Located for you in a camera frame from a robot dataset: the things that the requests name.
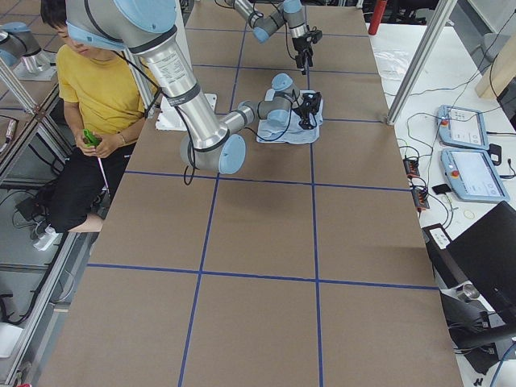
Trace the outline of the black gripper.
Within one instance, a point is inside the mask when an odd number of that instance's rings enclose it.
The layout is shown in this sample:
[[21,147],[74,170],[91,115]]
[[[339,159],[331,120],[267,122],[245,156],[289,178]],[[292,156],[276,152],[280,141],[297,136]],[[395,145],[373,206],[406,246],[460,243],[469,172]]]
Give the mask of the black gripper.
[[300,117],[299,127],[303,130],[313,130],[315,125],[310,121],[310,116],[315,115],[317,109],[312,102],[303,102],[297,109],[296,114]]
[[314,38],[311,36],[301,36],[293,38],[293,47],[296,51],[296,65],[302,75],[306,75],[313,66],[312,42]]

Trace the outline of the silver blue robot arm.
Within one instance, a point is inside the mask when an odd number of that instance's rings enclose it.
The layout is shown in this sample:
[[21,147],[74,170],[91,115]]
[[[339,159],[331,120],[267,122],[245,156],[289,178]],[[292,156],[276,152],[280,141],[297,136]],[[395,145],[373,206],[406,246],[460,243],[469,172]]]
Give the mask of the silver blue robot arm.
[[176,41],[174,1],[68,1],[70,36],[83,44],[142,57],[164,97],[185,123],[181,158],[193,169],[233,174],[240,170],[246,144],[239,131],[256,120],[277,127],[312,130],[321,110],[320,93],[300,90],[290,76],[276,75],[271,99],[246,101],[219,119],[210,107]]
[[313,66],[314,51],[312,45],[320,41],[323,34],[317,27],[310,28],[300,1],[283,1],[280,4],[273,5],[274,11],[268,16],[258,11],[254,4],[246,0],[228,0],[224,3],[243,17],[246,24],[251,28],[253,35],[261,44],[268,41],[282,27],[285,27],[292,39],[296,55],[293,56],[289,48],[287,48],[287,52],[295,60],[302,75],[308,73],[309,68]]

